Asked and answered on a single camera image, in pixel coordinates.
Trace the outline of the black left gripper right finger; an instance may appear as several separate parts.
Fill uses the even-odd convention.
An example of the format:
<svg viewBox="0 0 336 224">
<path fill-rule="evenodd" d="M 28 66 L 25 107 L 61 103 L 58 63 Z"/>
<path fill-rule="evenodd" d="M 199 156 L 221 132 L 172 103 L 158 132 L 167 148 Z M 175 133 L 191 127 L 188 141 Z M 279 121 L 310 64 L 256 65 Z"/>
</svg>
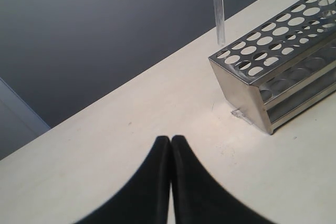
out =
<svg viewBox="0 0 336 224">
<path fill-rule="evenodd" d="M 184 136 L 174 136 L 171 148 L 176 223 L 268 223 L 211 176 Z"/>
</svg>

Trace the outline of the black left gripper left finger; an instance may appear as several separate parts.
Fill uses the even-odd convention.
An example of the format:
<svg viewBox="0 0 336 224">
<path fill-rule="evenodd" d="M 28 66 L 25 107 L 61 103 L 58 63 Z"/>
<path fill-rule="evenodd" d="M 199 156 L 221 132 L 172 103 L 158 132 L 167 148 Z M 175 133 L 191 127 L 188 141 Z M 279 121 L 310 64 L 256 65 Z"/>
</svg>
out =
<svg viewBox="0 0 336 224">
<path fill-rule="evenodd" d="M 128 182 L 77 223 L 167 223 L 171 184 L 171 142 L 158 136 Z"/>
</svg>

